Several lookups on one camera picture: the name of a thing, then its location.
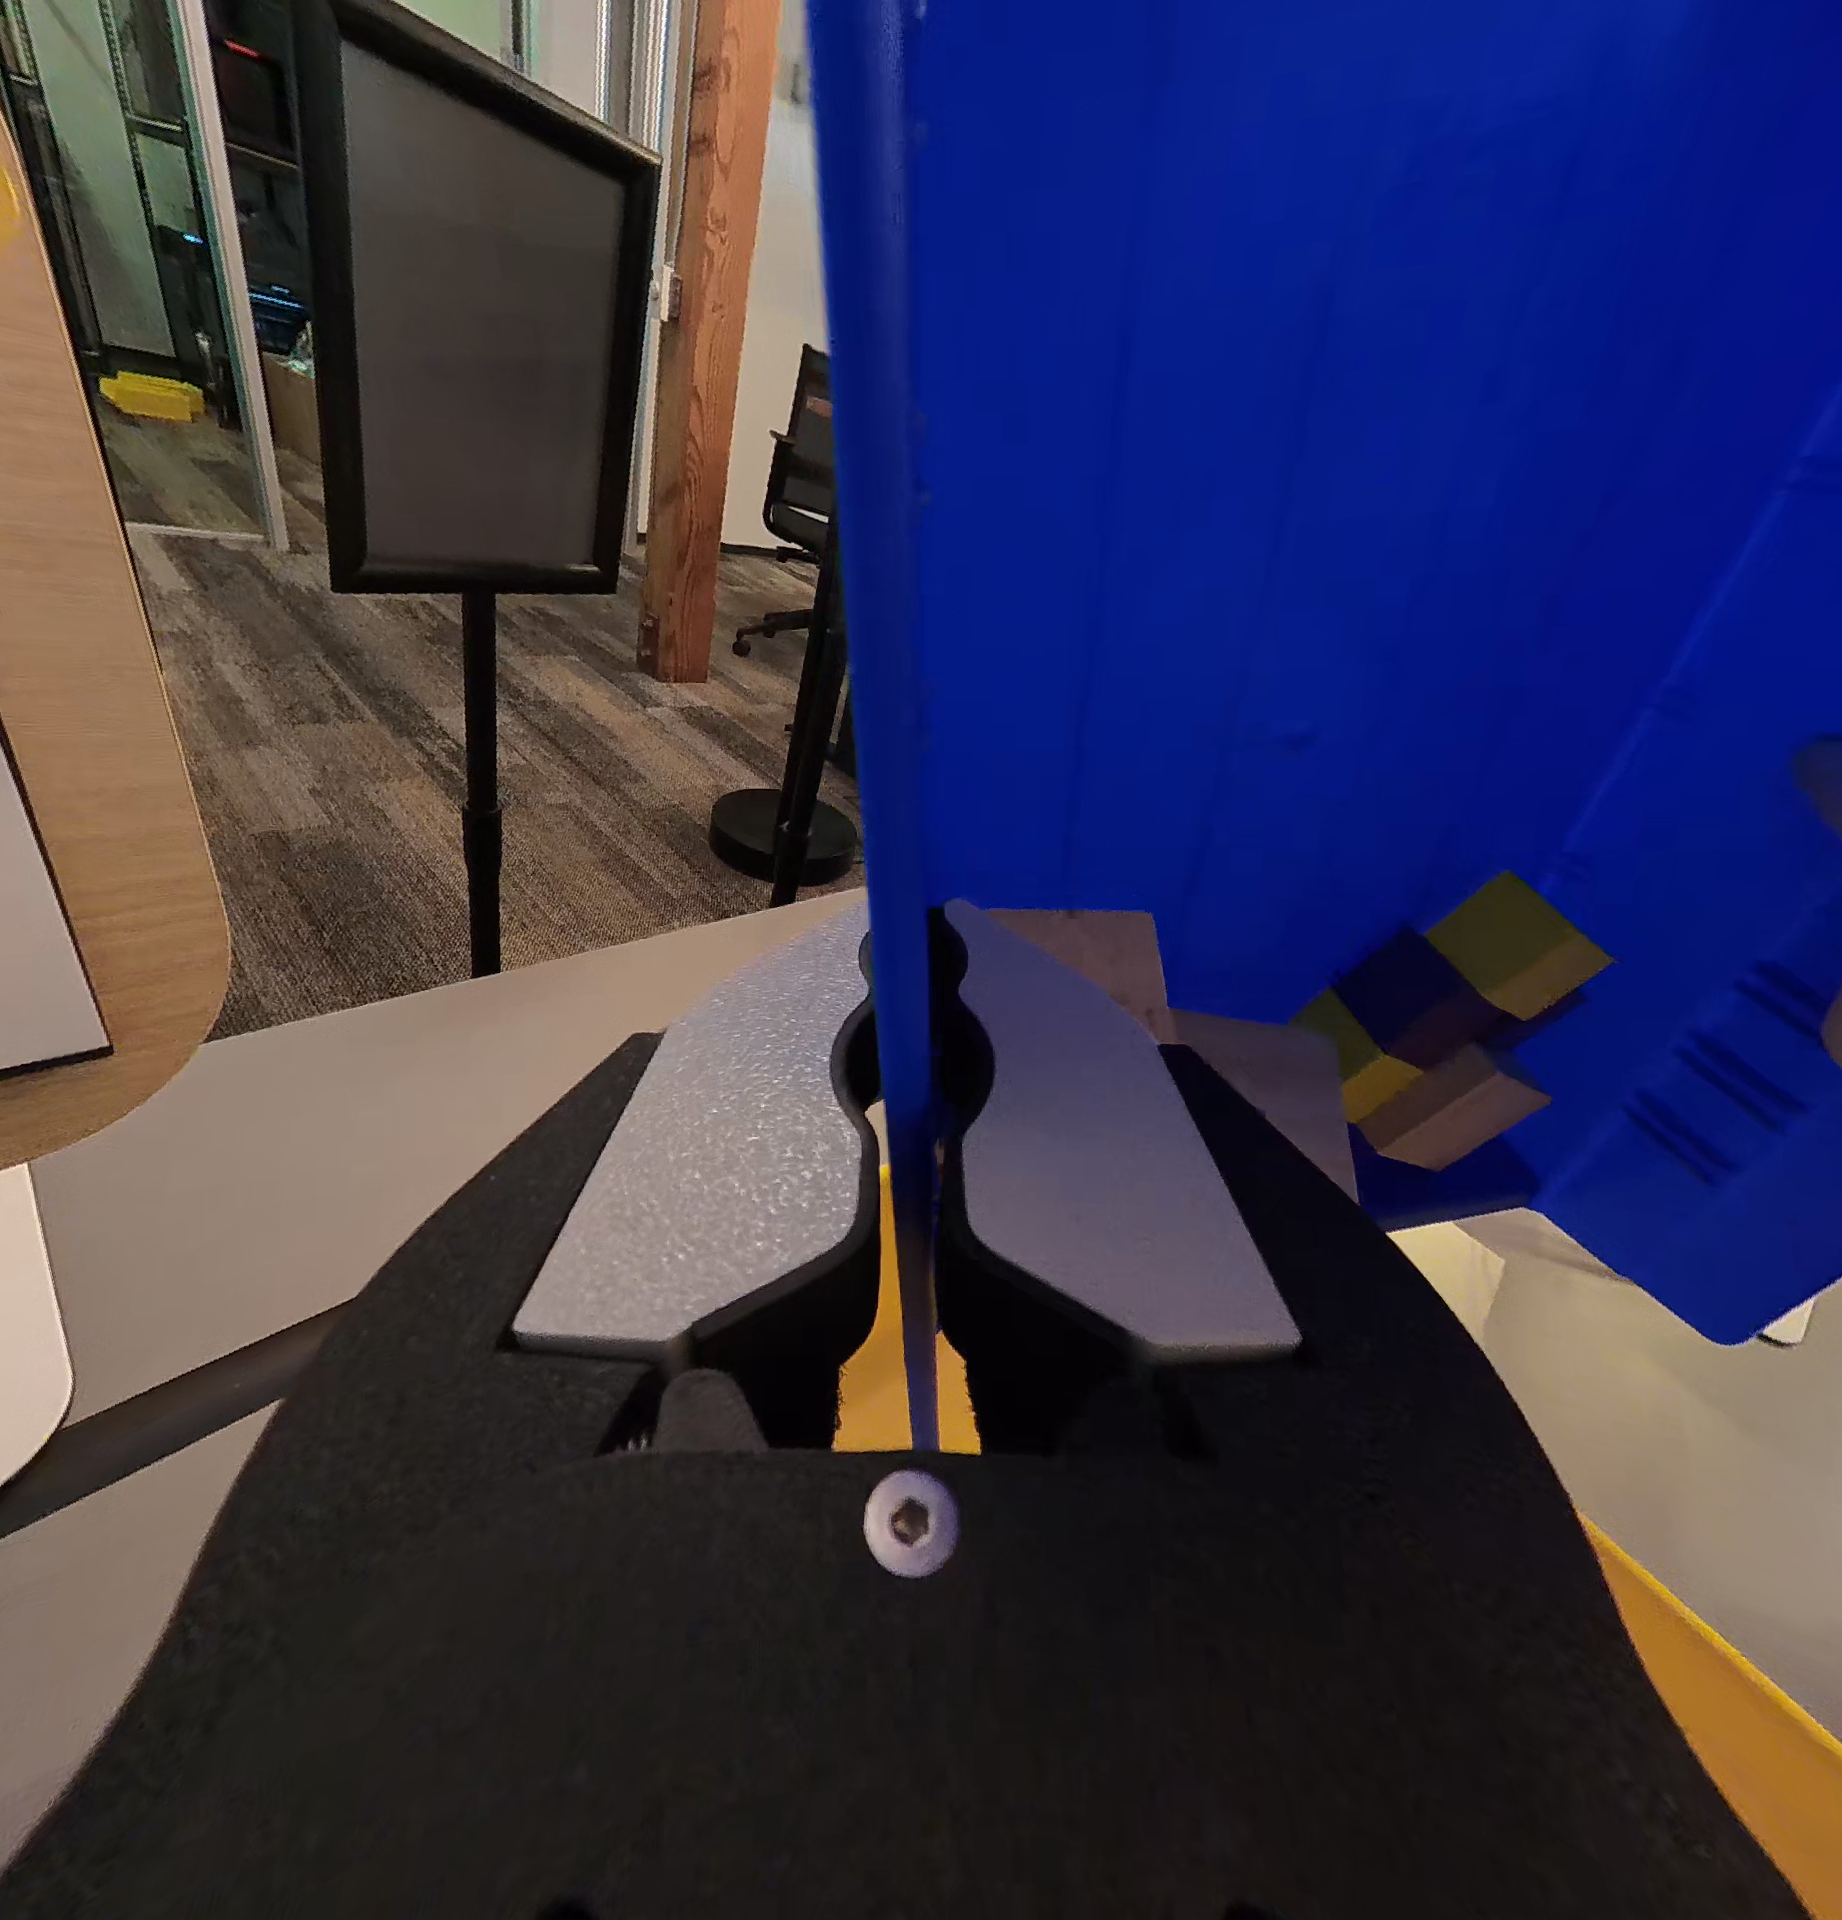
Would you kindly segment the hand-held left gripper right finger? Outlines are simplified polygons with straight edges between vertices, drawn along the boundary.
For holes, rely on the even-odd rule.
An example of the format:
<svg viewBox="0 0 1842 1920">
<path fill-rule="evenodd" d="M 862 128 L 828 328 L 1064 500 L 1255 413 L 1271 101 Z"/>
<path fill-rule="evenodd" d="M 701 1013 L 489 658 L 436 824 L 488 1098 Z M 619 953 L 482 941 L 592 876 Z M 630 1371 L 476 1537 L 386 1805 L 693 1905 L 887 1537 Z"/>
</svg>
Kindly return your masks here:
<svg viewBox="0 0 1842 1920">
<path fill-rule="evenodd" d="M 975 1240 L 1143 1360 L 1294 1353 L 1294 1318 L 1149 1028 L 970 901 L 944 917 L 994 1053 L 963 1135 Z"/>
</svg>

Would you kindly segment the black shelving rack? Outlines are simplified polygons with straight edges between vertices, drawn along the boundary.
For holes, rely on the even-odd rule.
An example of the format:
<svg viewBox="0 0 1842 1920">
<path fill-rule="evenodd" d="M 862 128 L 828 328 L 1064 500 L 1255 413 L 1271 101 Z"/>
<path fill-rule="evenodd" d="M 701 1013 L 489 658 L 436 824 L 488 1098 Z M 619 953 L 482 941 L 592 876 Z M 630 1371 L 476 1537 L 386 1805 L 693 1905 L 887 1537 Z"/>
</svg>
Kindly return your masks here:
<svg viewBox="0 0 1842 1920">
<path fill-rule="evenodd" d="M 165 2 L 0 2 L 0 110 L 33 185 L 86 381 L 170 377 L 233 414 L 206 153 Z M 202 5 L 254 337 L 308 325 L 290 7 Z"/>
</svg>

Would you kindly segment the pile of wooden cubes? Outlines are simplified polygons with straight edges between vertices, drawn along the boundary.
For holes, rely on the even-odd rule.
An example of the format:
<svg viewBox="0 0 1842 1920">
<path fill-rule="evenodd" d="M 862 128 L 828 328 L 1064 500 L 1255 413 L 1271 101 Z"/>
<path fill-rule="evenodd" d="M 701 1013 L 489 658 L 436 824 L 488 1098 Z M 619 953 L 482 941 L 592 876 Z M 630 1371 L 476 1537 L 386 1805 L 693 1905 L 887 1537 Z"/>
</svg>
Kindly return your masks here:
<svg viewBox="0 0 1842 1920">
<path fill-rule="evenodd" d="M 1509 1135 L 1548 1107 L 1518 1050 L 1565 1020 L 1610 953 L 1515 874 L 1367 949 L 1284 1024 L 1171 1003 L 1140 910 L 994 909 L 1004 931 L 1196 1053 L 1369 1213 L 1520 1207 Z"/>
</svg>

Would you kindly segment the instruction sheet on stand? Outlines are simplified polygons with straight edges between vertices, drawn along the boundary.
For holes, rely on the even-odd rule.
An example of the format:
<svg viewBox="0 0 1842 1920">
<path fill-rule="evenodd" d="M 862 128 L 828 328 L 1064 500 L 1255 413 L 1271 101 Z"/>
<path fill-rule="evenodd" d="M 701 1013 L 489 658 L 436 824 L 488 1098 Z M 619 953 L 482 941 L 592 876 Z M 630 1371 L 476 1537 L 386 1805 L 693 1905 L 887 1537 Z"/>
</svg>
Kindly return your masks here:
<svg viewBox="0 0 1842 1920">
<path fill-rule="evenodd" d="M 0 722 L 112 1035 L 0 1081 L 0 1491 L 53 1442 L 73 1363 L 33 1163 L 135 1113 L 195 1055 L 232 937 L 188 765 L 15 135 L 0 251 Z"/>
</svg>

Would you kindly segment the printed instruction sheet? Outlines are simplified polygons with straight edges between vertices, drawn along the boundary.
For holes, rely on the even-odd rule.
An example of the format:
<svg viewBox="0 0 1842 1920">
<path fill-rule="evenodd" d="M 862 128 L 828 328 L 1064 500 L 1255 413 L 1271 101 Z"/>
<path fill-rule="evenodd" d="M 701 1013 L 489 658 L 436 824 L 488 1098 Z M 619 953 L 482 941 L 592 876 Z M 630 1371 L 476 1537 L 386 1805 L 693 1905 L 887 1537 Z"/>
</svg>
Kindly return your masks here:
<svg viewBox="0 0 1842 1920">
<path fill-rule="evenodd" d="M 112 1035 L 0 722 L 0 1081 L 109 1053 Z"/>
</svg>

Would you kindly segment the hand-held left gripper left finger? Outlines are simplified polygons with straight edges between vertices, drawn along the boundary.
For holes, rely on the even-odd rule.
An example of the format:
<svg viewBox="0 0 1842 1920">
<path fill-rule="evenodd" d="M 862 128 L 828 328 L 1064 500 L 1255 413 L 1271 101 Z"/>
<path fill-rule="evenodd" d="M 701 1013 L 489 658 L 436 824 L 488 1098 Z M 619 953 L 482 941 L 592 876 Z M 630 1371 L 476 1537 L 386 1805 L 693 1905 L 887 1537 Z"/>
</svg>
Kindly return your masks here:
<svg viewBox="0 0 1842 1920">
<path fill-rule="evenodd" d="M 682 1360 L 881 1221 L 848 1053 L 869 907 L 717 982 L 655 1047 L 514 1320 L 524 1351 Z"/>
</svg>

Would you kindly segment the blue plastic box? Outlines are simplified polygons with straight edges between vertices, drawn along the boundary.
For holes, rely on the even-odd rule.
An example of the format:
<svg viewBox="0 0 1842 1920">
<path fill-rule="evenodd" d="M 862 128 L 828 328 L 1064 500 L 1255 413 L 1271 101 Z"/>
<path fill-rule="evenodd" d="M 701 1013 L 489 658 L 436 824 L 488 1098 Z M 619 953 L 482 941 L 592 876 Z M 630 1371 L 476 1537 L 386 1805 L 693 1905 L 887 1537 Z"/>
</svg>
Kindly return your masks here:
<svg viewBox="0 0 1842 1920">
<path fill-rule="evenodd" d="M 1502 874 L 1529 1200 L 1842 1280 L 1842 5 L 808 5 L 899 1218 L 948 901 L 1287 1016 Z"/>
</svg>

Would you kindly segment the black office chair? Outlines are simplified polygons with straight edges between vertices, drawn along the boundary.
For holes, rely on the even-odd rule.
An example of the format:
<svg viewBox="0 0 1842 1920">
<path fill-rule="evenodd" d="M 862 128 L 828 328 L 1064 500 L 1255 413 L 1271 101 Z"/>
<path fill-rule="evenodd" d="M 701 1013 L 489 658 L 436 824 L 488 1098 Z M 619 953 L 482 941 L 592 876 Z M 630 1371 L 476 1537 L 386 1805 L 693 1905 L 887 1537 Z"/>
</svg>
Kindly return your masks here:
<svg viewBox="0 0 1842 1920">
<path fill-rule="evenodd" d="M 777 557 L 822 563 L 836 516 L 836 443 L 828 356 L 804 345 L 789 428 L 774 434 L 764 488 L 764 528 Z"/>
</svg>

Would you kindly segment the yellow plastic box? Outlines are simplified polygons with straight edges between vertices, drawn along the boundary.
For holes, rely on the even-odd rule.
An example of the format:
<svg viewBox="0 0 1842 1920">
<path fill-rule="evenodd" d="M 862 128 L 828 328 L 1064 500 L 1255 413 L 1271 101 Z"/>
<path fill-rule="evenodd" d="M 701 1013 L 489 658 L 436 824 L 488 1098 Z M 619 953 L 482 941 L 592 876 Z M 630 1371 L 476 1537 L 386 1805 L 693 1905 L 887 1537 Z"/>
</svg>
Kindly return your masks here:
<svg viewBox="0 0 1842 1920">
<path fill-rule="evenodd" d="M 901 1288 L 893 1253 L 887 1170 L 881 1181 L 877 1315 L 841 1375 L 839 1453 L 890 1453 L 909 1441 Z M 979 1455 L 966 1363 L 936 1335 L 942 1450 Z M 1842 1918 L 1842 1742 L 1576 1511 L 1624 1628 L 1655 1690 L 1736 1816 L 1788 1877 L 1809 1915 Z"/>
</svg>

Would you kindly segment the wooden support post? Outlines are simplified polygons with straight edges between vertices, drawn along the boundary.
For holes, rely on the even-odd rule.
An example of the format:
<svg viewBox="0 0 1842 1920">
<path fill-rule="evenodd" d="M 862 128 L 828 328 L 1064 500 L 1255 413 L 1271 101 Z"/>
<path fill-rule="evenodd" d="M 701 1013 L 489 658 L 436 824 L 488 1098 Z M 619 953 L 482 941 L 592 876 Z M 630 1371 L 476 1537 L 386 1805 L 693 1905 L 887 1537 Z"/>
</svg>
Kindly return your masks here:
<svg viewBox="0 0 1842 1920">
<path fill-rule="evenodd" d="M 695 5 L 672 228 L 680 293 L 656 340 L 641 617 L 641 665 L 663 685 L 710 674 L 781 15 L 780 2 Z"/>
</svg>

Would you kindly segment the black sign frame stand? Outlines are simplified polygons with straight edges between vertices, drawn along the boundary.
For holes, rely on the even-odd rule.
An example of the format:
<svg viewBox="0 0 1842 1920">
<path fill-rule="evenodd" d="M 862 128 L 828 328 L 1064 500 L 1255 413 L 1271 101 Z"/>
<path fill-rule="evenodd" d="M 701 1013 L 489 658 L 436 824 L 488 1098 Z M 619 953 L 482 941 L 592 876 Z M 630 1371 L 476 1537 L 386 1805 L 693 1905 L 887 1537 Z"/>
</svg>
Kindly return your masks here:
<svg viewBox="0 0 1842 1920">
<path fill-rule="evenodd" d="M 773 907 L 795 901 L 808 882 L 822 885 L 841 878 L 862 847 L 859 828 L 819 797 L 846 678 L 848 604 L 841 523 L 834 518 L 815 587 L 815 617 L 789 737 L 789 765 L 774 814 Z"/>
<path fill-rule="evenodd" d="M 402 5 L 293 9 L 329 587 L 461 618 L 461 857 L 501 969 L 497 613 L 612 596 L 662 161 Z"/>
</svg>

